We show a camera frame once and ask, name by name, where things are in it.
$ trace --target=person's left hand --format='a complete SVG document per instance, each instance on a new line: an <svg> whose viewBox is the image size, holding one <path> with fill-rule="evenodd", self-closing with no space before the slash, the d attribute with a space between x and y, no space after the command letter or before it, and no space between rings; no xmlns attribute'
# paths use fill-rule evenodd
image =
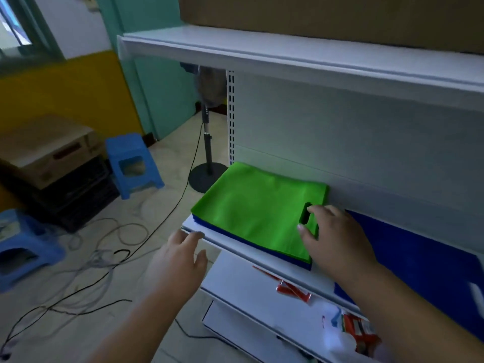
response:
<svg viewBox="0 0 484 363"><path fill-rule="evenodd" d="M207 254L201 250L197 260L193 255L202 232L186 234L174 232L168 242L158 250L146 270L146 282L152 293L166 296L183 306L195 294L207 271Z"/></svg>

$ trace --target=window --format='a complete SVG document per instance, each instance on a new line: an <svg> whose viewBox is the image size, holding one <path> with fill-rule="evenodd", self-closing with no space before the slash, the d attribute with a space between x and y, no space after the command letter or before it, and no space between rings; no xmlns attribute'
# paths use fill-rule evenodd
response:
<svg viewBox="0 0 484 363"><path fill-rule="evenodd" d="M0 0L0 22L0 73L62 57L34 0Z"/></svg>

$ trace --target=blue plastic stool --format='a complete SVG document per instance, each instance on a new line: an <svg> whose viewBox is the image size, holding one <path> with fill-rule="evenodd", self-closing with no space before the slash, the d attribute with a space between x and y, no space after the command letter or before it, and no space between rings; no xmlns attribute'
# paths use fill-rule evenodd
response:
<svg viewBox="0 0 484 363"><path fill-rule="evenodd" d="M32 270L45 264L54 265L65 256L57 236L44 225L16 209L6 210L0 213L0 253L19 248L36 257L8 274L0 273L0 293L8 291L16 280Z"/></svg>
<svg viewBox="0 0 484 363"><path fill-rule="evenodd" d="M116 177L115 183L123 200L129 199L130 190L136 187L148 183L154 183L156 188L165 185L140 134L126 134L106 139L106 150ZM142 175L128 177L123 174L120 162L133 164L140 161L145 164L145 172Z"/></svg>

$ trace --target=floor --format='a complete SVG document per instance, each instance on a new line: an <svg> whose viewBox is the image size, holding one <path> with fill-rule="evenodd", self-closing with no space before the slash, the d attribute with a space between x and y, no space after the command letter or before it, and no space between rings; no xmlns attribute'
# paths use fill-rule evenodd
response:
<svg viewBox="0 0 484 363"><path fill-rule="evenodd" d="M136 246L122 244L119 235L125 243L136 244L141 242L146 235L146 231L140 225L145 226L149 233L160 225L182 196L190 165L196 152L200 128L201 115L197 114L175 132L150 148L166 184L163 189L144 189L133 193L129 200L121 200L118 197L94 218L97 221L79 232L82 238L73 238L69 235L61 236L60 242L66 249L69 246L75 249L82 239L82 246L78 250L68 251L64 261L55 266L36 271L21 280L10 292L0 295L0 339L2 342L15 322L33 307L40 304L51 305L60 299L60 296L92 284L106 273L106 268L89 268L83 273L78 273L77 276L74 272L59 273L63 270L76 270L86 265L96 248L96 244L101 239L99 248L111 250L106 255L112 256L112 250L127 248L134 251ZM228 164L227 117L211 113L210 131L213 136L214 161ZM194 165L203 162L205 162L205 151L203 137L201 137ZM190 208L201 196L202 194L188 186L179 205L146 244L136 252L136 256L142 256L166 242L170 233L179 228L188 217ZM119 234L116 231L108 234L117 226L116 221L120 225L126 226L119 229ZM209 244L200 242L196 253L202 249L207 250L210 268L220 251ZM126 255L125 252L113 255L112 262L119 262L124 255ZM7 349L12 353L9 362L35 361L40 363L84 360L99 341L126 316L136 299L139 299L142 295L144 290L143 274L152 255L153 253L148 253L139 259L115 268L112 274L105 278L110 284L104 284L108 287L104 295L102 295L103 287L98 290L93 287L67 300L67 302L96 301L97 296L101 296L102 298L97 301L95 306L87 308L88 311L118 299L131 299L133 302L121 301L97 312L77 317L47 312L39 322L11 341ZM71 282L69 287L63 290L63 286L69 282ZM201 323L210 302L211 299L199 291L180 311L177 318L187 333L195 336L210 335ZM36 318L36 313L38 312L34 311L26 317L25 322L19 324L15 331L19 331L32 323ZM176 324L173 324L168 330L153 359L153 362L157 363L226 361L239 363L253 360L220 341L188 338Z"/></svg>

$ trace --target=window frame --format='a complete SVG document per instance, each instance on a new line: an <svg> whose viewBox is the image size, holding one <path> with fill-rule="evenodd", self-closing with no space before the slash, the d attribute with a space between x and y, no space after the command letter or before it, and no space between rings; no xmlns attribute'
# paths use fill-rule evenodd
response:
<svg viewBox="0 0 484 363"><path fill-rule="evenodd" d="M15 56L2 53L0 75L65 60L35 0L6 1L32 44L15 47Z"/></svg>

